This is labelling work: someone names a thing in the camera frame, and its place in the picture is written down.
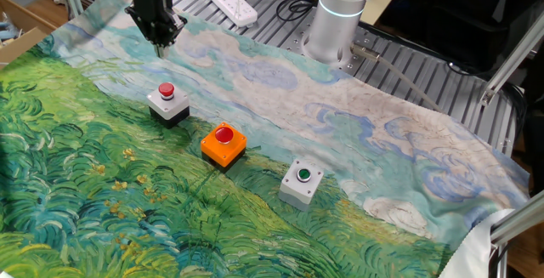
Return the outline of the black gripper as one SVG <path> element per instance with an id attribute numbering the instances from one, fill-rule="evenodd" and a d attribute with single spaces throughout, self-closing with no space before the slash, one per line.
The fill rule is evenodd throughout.
<path id="1" fill-rule="evenodd" d="M 187 20 L 173 10 L 173 0 L 133 0 L 125 8 L 158 58 L 165 59 Z M 161 47 L 158 37 L 164 37 Z"/>

